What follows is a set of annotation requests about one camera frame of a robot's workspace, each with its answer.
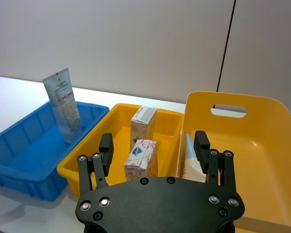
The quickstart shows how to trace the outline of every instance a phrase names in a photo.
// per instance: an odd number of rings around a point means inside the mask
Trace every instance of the packaging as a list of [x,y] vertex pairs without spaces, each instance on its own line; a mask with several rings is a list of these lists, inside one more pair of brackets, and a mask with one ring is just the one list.
[[124,163],[126,181],[141,177],[158,176],[157,142],[137,140]]
[[43,83],[64,141],[71,144],[81,135],[82,129],[68,68],[49,76]]
[[194,150],[194,143],[189,134],[185,133],[186,136],[186,149],[185,149],[185,160],[182,178],[191,180],[205,182],[206,175],[203,173],[202,167]]
[[132,117],[130,126],[130,151],[138,139],[153,139],[155,115],[155,108],[141,106]]

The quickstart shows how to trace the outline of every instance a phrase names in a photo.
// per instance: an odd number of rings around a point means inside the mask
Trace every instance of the plastic tube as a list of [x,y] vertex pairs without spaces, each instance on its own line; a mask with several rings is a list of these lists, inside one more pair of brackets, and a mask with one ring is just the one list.
[[82,133],[68,68],[43,80],[64,141],[71,144]]

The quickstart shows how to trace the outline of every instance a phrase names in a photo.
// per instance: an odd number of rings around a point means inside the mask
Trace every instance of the black cable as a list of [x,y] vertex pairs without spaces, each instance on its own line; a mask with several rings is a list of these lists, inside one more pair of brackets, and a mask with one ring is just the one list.
[[226,38],[226,43],[225,43],[225,48],[224,48],[224,54],[223,54],[223,59],[222,59],[222,63],[221,63],[221,70],[220,70],[220,75],[219,75],[219,81],[218,81],[218,86],[217,86],[217,92],[219,91],[219,85],[220,85],[220,81],[221,81],[221,75],[222,75],[222,70],[223,70],[223,65],[224,65],[224,60],[225,60],[225,54],[226,54],[226,49],[227,49],[227,44],[228,44],[228,38],[229,38],[229,32],[231,31],[231,25],[232,25],[233,16],[234,16],[235,5],[236,5],[236,0],[234,0],[234,5],[233,5],[233,10],[232,10],[231,20],[229,22],[229,27],[228,27],[228,32],[227,32],[227,38]]

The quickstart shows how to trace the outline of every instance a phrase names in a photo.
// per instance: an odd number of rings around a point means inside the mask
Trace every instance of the white box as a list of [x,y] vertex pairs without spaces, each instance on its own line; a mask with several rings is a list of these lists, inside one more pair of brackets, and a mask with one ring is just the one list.
[[126,181],[141,177],[158,176],[157,143],[152,140],[137,140],[124,163]]
[[155,115],[155,108],[141,106],[132,117],[130,125],[130,151],[138,139],[153,139]]

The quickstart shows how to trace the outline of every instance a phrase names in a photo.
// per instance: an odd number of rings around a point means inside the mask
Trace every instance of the bolt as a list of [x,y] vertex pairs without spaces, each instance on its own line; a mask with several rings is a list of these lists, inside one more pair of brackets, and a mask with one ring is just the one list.
[[231,152],[229,152],[229,151],[226,151],[225,153],[224,153],[226,156],[232,156],[232,153]]
[[212,204],[218,204],[219,203],[219,198],[214,196],[214,195],[211,195],[209,196],[209,201],[212,203]]
[[84,203],[81,205],[80,209],[86,211],[86,210],[88,210],[90,207],[91,207],[91,203],[89,203],[89,202],[84,202]]
[[109,198],[102,198],[100,201],[99,201],[99,205],[104,207],[104,206],[107,206],[110,204],[110,199]]
[[215,150],[211,150],[210,151],[210,154],[213,154],[213,155],[216,155],[218,152],[217,151],[215,151]]
[[83,161],[84,159],[86,159],[86,156],[85,156],[85,155],[81,155],[81,156],[79,157],[79,160],[80,160],[80,161]]
[[236,199],[234,199],[234,198],[230,198],[230,199],[228,199],[227,200],[227,202],[231,205],[231,206],[239,206],[239,203],[238,203],[238,201],[236,200]]

